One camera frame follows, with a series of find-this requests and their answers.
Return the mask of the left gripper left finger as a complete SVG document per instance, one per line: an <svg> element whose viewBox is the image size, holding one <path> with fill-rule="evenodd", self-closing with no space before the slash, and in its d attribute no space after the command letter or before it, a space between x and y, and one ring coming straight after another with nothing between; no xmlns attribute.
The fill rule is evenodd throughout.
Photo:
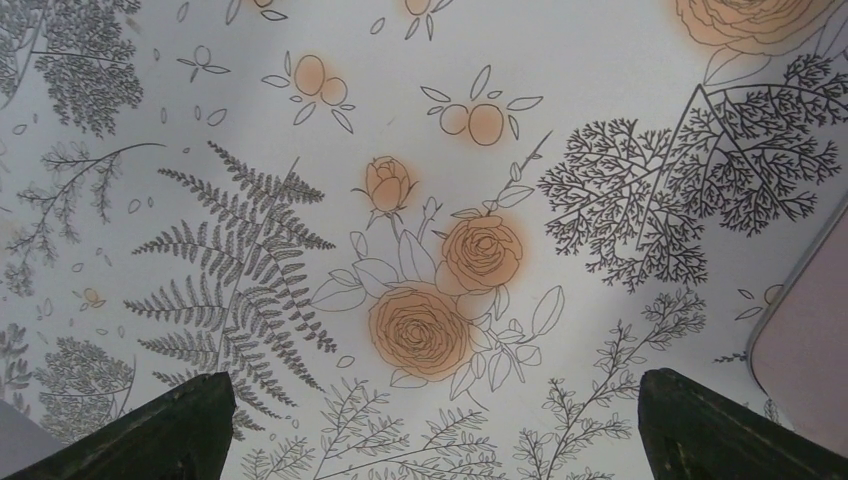
<svg viewBox="0 0 848 480"><path fill-rule="evenodd" d="M6 478L218 480L235 409L230 375L201 374Z"/></svg>

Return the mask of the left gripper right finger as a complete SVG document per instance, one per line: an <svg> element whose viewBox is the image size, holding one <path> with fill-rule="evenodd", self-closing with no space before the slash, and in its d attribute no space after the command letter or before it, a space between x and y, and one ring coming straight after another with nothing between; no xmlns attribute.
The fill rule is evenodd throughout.
<svg viewBox="0 0 848 480"><path fill-rule="evenodd" d="M669 369L640 380L638 430L655 479L845 479L847 459Z"/></svg>

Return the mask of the metal tin of chess pieces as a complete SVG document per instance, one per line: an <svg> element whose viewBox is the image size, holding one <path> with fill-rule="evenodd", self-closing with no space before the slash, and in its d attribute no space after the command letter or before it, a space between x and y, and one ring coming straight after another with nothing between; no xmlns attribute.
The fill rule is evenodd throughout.
<svg viewBox="0 0 848 480"><path fill-rule="evenodd" d="M847 202L758 320L748 368L799 435L847 453Z"/></svg>

